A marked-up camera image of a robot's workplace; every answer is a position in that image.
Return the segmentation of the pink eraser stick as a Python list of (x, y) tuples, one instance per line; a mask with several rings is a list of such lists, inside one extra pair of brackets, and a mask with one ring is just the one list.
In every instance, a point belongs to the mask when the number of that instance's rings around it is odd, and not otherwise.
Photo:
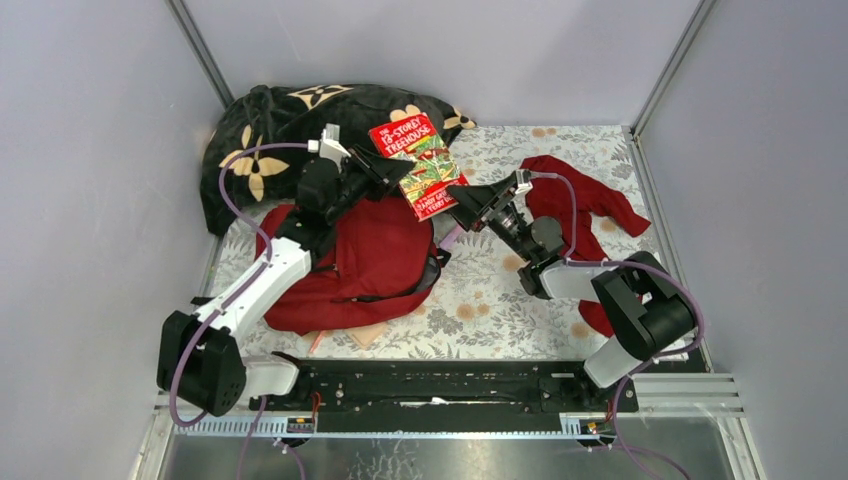
[(456, 244), (458, 237), (464, 232), (464, 229), (457, 225), (451, 229), (438, 244), (438, 248), (444, 251), (451, 251)]

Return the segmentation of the red treehouse book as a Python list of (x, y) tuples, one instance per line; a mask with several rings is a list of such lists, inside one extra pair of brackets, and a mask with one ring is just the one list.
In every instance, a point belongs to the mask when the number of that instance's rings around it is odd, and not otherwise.
[(369, 137), (383, 157), (414, 163), (399, 188), (419, 221), (456, 205), (449, 186), (469, 185), (426, 113), (394, 117), (372, 128)]

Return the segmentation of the red student backpack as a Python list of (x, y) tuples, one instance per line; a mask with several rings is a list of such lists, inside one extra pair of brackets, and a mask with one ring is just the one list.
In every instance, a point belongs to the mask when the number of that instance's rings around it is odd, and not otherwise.
[(369, 326), (411, 313), (441, 275), (444, 253), (431, 221), (418, 221), (407, 201), (359, 202), (337, 223), (335, 246), (264, 316), (277, 331)]

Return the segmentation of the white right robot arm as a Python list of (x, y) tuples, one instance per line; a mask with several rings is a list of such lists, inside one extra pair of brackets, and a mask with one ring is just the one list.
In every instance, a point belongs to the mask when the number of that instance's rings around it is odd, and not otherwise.
[(529, 295), (600, 305), (612, 335), (583, 362), (573, 386), (577, 405), (597, 412), (612, 400), (613, 385), (674, 354), (673, 343), (693, 333), (692, 342), (679, 351), (696, 348), (703, 337), (703, 314), (691, 293), (649, 252), (625, 260), (576, 260), (577, 236), (566, 236), (560, 221), (549, 216), (527, 221), (515, 201), (543, 177), (519, 169), (494, 184), (452, 185), (447, 192), (456, 204), (450, 213), (466, 231), (489, 228), (525, 261), (519, 278)]

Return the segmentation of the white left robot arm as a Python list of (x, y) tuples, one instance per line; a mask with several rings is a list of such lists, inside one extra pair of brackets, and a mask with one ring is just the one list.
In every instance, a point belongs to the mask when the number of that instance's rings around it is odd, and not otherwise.
[(264, 241), (259, 257), (221, 294), (192, 313), (173, 312), (162, 325), (156, 383), (168, 392), (178, 426), (199, 421), (180, 417), (179, 400), (199, 408), (200, 417), (222, 416), (243, 398), (272, 395), (288, 411), (307, 404), (311, 387), (298, 366), (282, 354), (242, 355), (245, 334), (334, 247), (344, 215), (363, 199), (389, 194), (415, 166), (343, 146), (335, 124), (300, 147), (311, 158), (302, 168), (294, 206), (273, 234), (224, 199)]

